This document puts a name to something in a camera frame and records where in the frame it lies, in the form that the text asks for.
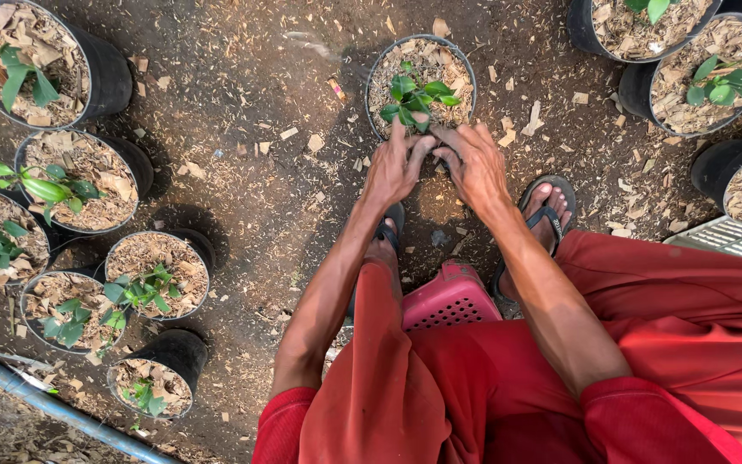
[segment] black flip-flop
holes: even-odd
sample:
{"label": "black flip-flop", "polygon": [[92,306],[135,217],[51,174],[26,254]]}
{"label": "black flip-flop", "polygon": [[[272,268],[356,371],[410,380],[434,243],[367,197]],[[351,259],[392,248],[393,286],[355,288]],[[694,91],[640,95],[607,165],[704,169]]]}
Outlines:
{"label": "black flip-flop", "polygon": [[[551,188],[554,188],[556,186],[560,187],[561,193],[566,197],[566,201],[568,202],[566,211],[571,211],[572,218],[574,218],[576,196],[572,185],[569,184],[569,181],[565,180],[563,177],[551,174],[540,176],[534,179],[531,184],[526,187],[523,196],[521,196],[520,198],[520,203],[517,204],[520,210],[525,211],[526,206],[529,205],[529,201],[531,200],[532,192],[541,183],[549,183],[551,184]],[[554,208],[548,206],[548,199],[546,199],[542,203],[542,207],[539,209],[539,211],[534,213],[533,216],[526,220],[526,227],[530,229],[531,227],[536,226],[541,221],[542,216],[548,217],[548,220],[551,221],[551,227],[554,229],[554,251],[551,252],[551,258],[554,258],[554,255],[557,254],[557,247],[560,246],[560,242],[566,235],[566,231],[560,224],[560,218],[557,217],[557,212],[554,211]],[[507,298],[505,295],[502,294],[502,292],[500,292],[500,277],[502,277],[503,272],[505,272],[505,261],[500,258],[500,262],[497,264],[497,269],[494,270],[494,276],[491,278],[491,282],[489,282],[488,290],[491,296],[493,296],[495,299],[500,299],[506,303],[513,303],[513,300]]]}

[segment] pink basket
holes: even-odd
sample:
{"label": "pink basket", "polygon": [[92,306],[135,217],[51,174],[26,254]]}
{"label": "pink basket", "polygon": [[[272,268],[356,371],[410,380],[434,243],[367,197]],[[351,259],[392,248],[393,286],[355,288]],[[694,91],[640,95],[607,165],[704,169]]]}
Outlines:
{"label": "pink basket", "polygon": [[406,332],[503,320],[474,268],[455,259],[443,263],[432,281],[405,295],[402,311]]}

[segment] hand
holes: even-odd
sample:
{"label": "hand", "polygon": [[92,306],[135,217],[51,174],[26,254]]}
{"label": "hand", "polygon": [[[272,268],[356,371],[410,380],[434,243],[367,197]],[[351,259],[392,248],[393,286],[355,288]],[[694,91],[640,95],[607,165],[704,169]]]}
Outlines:
{"label": "hand", "polygon": [[365,180],[363,197],[385,210],[405,198],[420,180],[420,166],[436,139],[431,135],[406,137],[406,126],[400,118],[393,121],[391,139],[374,152],[368,178]]}
{"label": "hand", "polygon": [[451,131],[432,124],[430,130],[451,147],[438,148],[434,155],[448,163],[460,199],[488,225],[490,216],[500,214],[498,207],[512,204],[505,186],[505,159],[488,128],[478,124],[472,129],[463,124]]}

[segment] black pot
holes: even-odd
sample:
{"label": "black pot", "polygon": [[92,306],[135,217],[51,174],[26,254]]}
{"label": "black pot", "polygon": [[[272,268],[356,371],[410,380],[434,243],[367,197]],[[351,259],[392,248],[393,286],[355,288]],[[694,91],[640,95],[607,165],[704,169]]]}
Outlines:
{"label": "black pot", "polygon": [[742,140],[716,143],[694,161],[692,184],[704,195],[712,198],[717,207],[728,215],[727,186],[740,168],[742,168]]}
{"label": "black pot", "polygon": [[[105,273],[99,272],[98,271],[99,267],[100,265],[97,264],[94,266],[90,266],[89,268],[63,269],[61,271],[45,272],[31,279],[29,282],[27,282],[27,285],[21,291],[21,298],[19,299],[19,306],[21,308],[21,318],[25,321],[25,325],[27,325],[27,328],[30,329],[30,332],[33,332],[33,334],[36,335],[37,339],[41,340],[43,343],[50,346],[51,348],[60,349],[68,353],[88,354],[91,352],[91,350],[87,348],[68,348],[64,346],[62,343],[58,343],[56,339],[53,339],[53,340],[46,339],[42,335],[42,332],[44,331],[44,326],[42,325],[42,323],[39,322],[38,319],[27,319],[25,316],[25,309],[27,308],[27,293],[33,290],[33,287],[36,287],[36,284],[39,283],[39,279],[43,278],[44,276],[47,276],[49,274],[62,273],[62,272],[65,272],[68,274],[78,274],[83,278],[88,278],[88,279],[97,281],[101,285],[105,283]],[[130,316],[130,312],[131,311],[129,308],[125,309],[125,327],[119,332],[119,335],[116,337],[116,340],[114,340],[114,345],[116,345],[119,342],[119,339],[121,339],[122,335],[125,333],[125,329],[128,328],[127,321]]]}
{"label": "black pot", "polygon": [[649,63],[652,61],[659,61],[672,55],[674,52],[685,47],[687,43],[694,40],[694,38],[697,37],[697,34],[699,34],[700,31],[709,24],[712,17],[715,16],[717,8],[721,5],[721,1],[722,0],[712,1],[712,4],[706,8],[706,12],[701,16],[700,21],[691,31],[689,31],[682,42],[667,48],[662,55],[652,58],[624,59],[608,51],[606,47],[600,43],[600,38],[597,37],[597,32],[594,30],[594,24],[591,17],[593,6],[592,0],[572,0],[572,4],[569,6],[568,15],[566,16],[566,26],[569,30],[569,39],[572,40],[572,45],[583,51],[602,55],[606,58],[612,58],[615,61],[622,61],[624,63]]}
{"label": "black pot", "polygon": [[[712,19],[716,19],[723,16],[735,16],[742,21],[742,13],[721,13],[714,16]],[[735,121],[737,116],[742,113],[742,107],[736,109],[735,114],[728,117],[713,127],[710,127],[706,132],[695,132],[694,134],[681,134],[667,128],[662,122],[657,120],[654,116],[654,108],[651,105],[651,86],[654,85],[654,76],[657,75],[658,69],[663,64],[663,60],[652,63],[644,64],[629,64],[626,70],[623,71],[623,76],[620,78],[620,85],[617,93],[620,95],[620,103],[630,113],[642,116],[645,119],[657,125],[660,129],[669,132],[674,135],[682,135],[686,137],[696,137],[698,135],[710,134],[711,132],[717,131],[724,125],[729,124],[731,121]]]}
{"label": "black pot", "polygon": [[197,310],[200,309],[202,304],[204,303],[205,299],[208,298],[208,292],[210,291],[211,287],[211,276],[213,275],[213,266],[216,263],[216,254],[213,251],[213,246],[211,245],[210,240],[208,240],[207,237],[200,234],[199,232],[192,230],[192,229],[173,229],[170,232],[161,232],[159,230],[144,230],[142,232],[136,232],[134,234],[126,235],[125,237],[121,238],[118,242],[114,244],[114,246],[110,247],[110,251],[108,252],[108,256],[105,260],[105,276],[108,274],[108,262],[110,261],[110,256],[113,255],[114,251],[116,250],[116,247],[119,246],[119,244],[122,243],[123,240],[125,240],[128,237],[133,237],[134,235],[138,234],[162,234],[162,235],[169,235],[170,237],[179,238],[180,240],[187,240],[188,245],[191,247],[191,249],[194,250],[197,256],[200,257],[202,260],[202,264],[205,267],[205,271],[208,273],[208,285],[205,287],[204,295],[202,296],[202,300],[200,301],[200,304],[198,304],[192,311],[187,312],[179,317],[166,317],[166,316],[153,316],[148,317],[147,315],[137,312],[140,316],[151,319],[154,321],[176,321],[177,319],[185,318]]}
{"label": "black pot", "polygon": [[[60,253],[62,253],[63,246],[59,246],[58,233],[55,230],[53,230],[53,228],[51,228],[45,223],[44,217],[27,209],[28,206],[30,206],[30,204],[25,200],[25,196],[22,195],[20,192],[11,192],[9,190],[0,188],[0,196],[4,196],[6,199],[20,206],[23,210],[28,211],[30,215],[33,216],[33,219],[36,221],[36,224],[39,225],[39,228],[42,229],[42,232],[45,233],[45,238],[48,242],[48,262],[45,265],[45,267],[41,270],[41,272],[44,272],[45,269],[49,268],[50,265],[54,263],[54,261],[56,260],[56,257],[59,256]],[[9,281],[5,284],[5,286],[11,287],[11,286],[22,285],[23,283],[25,283],[24,279],[20,281]]]}
{"label": "black pot", "polygon": [[462,50],[460,50],[459,47],[457,47],[455,44],[442,37],[434,36],[433,34],[415,34],[414,36],[408,36],[404,39],[399,39],[398,41],[389,45],[388,48],[386,48],[385,51],[377,57],[377,60],[374,61],[374,66],[371,67],[371,72],[368,74],[368,81],[365,83],[365,115],[368,117],[368,122],[371,123],[371,131],[374,131],[374,134],[377,136],[377,138],[379,138],[379,140],[385,139],[377,131],[377,127],[374,125],[374,119],[373,117],[371,117],[371,111],[368,110],[368,90],[371,89],[371,78],[374,77],[374,71],[377,69],[380,60],[385,58],[385,56],[388,55],[388,52],[390,52],[394,47],[411,39],[426,39],[437,42],[441,46],[448,47],[448,51],[453,53],[454,56],[462,61],[462,64],[466,67],[466,71],[468,71],[468,79],[471,81],[471,86],[474,88],[473,90],[471,90],[471,111],[469,111],[468,113],[468,118],[471,119],[474,115],[474,104],[477,103],[477,79],[474,79],[474,69],[471,68],[471,63],[469,63],[468,58],[466,58],[466,54],[464,54]]}
{"label": "black pot", "polygon": [[[151,165],[151,160],[148,158],[145,152],[142,151],[142,149],[140,149],[138,146],[134,145],[133,143],[130,143],[129,141],[125,139],[120,139],[118,137],[107,137],[107,136],[100,137],[99,135],[90,134],[84,131],[78,131],[77,129],[65,129],[65,130],[77,132],[79,134],[89,135],[97,139],[98,141],[103,142],[104,144],[108,145],[110,148],[112,148],[113,151],[115,151],[115,153],[125,163],[125,166],[127,166],[130,169],[130,175],[133,178],[134,182],[136,183],[137,201],[136,201],[136,205],[134,205],[134,212],[131,213],[130,216],[125,218],[125,220],[120,222],[118,225],[110,227],[108,229],[100,229],[100,230],[81,229],[78,227],[73,227],[73,226],[62,224],[61,222],[58,222],[56,219],[53,219],[53,218],[51,218],[50,221],[56,227],[60,227],[62,229],[69,230],[74,233],[80,233],[80,234],[85,234],[85,235],[105,234],[107,232],[116,230],[119,227],[124,226],[125,224],[128,223],[129,220],[131,220],[131,218],[134,217],[134,214],[136,214],[137,208],[139,208],[139,202],[151,189],[151,185],[153,184],[153,166]],[[33,140],[33,137],[35,137],[36,134],[38,133],[39,132],[34,132],[33,134],[30,134],[25,140],[22,141],[21,145],[19,145],[19,148],[15,151],[15,160],[13,162],[14,164],[13,168],[17,173],[22,167],[26,166],[26,163],[25,163],[26,151],[25,150],[27,148],[28,143],[30,143],[30,141]],[[22,188],[21,191],[24,193],[27,202],[32,203],[34,201],[33,196],[30,195],[24,188]]]}
{"label": "black pot", "polygon": [[[200,380],[202,367],[208,360],[208,348],[197,335],[181,329],[170,329],[159,334],[157,338],[128,356],[125,359],[145,359],[155,363],[162,364],[176,372],[182,380],[188,384],[191,389],[191,404],[185,408],[180,415],[159,415],[156,418],[178,418],[186,415],[194,405],[196,395],[196,383]],[[116,375],[114,374],[115,366],[122,363],[114,363],[108,370],[108,388],[110,394],[116,397],[116,400],[125,405],[126,408],[139,414],[153,417],[147,413],[128,405],[116,393]]]}
{"label": "black pot", "polygon": [[128,107],[134,82],[131,79],[128,60],[115,47],[76,26],[67,24],[67,22],[62,21],[52,12],[33,2],[29,2],[28,0],[0,0],[0,5],[6,3],[27,3],[39,8],[50,17],[56,19],[62,27],[70,32],[82,50],[85,64],[91,76],[91,88],[88,92],[88,100],[84,101],[85,109],[70,124],[56,127],[40,127],[27,124],[26,120],[5,111],[2,105],[2,99],[0,98],[0,112],[2,114],[10,118],[11,121],[27,125],[33,129],[47,130],[69,127],[88,118],[118,113]]}

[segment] blue hose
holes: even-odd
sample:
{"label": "blue hose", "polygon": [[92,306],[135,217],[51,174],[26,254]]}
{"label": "blue hose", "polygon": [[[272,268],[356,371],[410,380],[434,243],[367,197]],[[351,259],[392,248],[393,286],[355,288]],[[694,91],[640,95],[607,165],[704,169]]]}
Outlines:
{"label": "blue hose", "polygon": [[28,405],[36,406],[52,418],[82,430],[86,435],[96,438],[130,456],[149,464],[183,464],[181,461],[163,456],[150,446],[130,438],[112,427],[103,426],[97,420],[64,404],[62,401],[44,393],[35,386],[25,383],[19,376],[0,364],[0,388],[14,395]]}

